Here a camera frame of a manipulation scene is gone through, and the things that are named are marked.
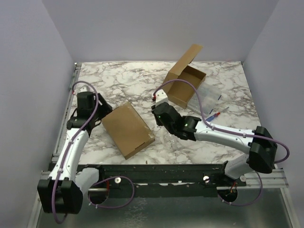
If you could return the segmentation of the taped brown cardboard box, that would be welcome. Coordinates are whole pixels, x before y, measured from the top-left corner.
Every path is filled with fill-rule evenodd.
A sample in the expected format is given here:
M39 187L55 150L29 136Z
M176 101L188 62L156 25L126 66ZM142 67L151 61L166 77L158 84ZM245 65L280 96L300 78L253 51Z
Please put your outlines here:
M114 109L102 124L127 160L155 141L155 135L130 102Z

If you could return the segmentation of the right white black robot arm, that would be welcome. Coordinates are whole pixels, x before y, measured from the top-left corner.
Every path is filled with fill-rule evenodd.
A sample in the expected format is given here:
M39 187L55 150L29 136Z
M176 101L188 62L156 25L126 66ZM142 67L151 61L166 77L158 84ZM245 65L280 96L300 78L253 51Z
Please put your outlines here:
M167 102L153 105L152 113L158 126L165 127L170 134L182 140L213 142L243 153L223 164L218 180L224 186L248 172L269 174L274 168L277 144L262 126L251 131L211 125L198 117L180 115Z

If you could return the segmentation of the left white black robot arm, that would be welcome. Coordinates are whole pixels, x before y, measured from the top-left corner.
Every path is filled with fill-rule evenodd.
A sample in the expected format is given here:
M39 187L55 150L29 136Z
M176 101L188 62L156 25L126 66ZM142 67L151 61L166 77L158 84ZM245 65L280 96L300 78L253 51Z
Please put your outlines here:
M79 174L77 168L92 130L111 112L112 107L100 93L77 94L77 107L67 122L62 152L48 178L38 182L45 213L77 214L89 188L104 184L105 176L97 168L84 168Z

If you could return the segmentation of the brown cardboard express box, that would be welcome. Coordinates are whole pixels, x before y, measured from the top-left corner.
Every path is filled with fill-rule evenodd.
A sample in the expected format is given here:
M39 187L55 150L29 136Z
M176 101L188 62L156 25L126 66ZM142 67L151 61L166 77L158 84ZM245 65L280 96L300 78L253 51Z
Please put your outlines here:
M189 100L194 95L193 88L198 89L205 80L206 73L190 66L190 63L202 50L203 46L193 44L168 71L164 83L170 82L162 89L166 92L169 100L181 108L186 108Z

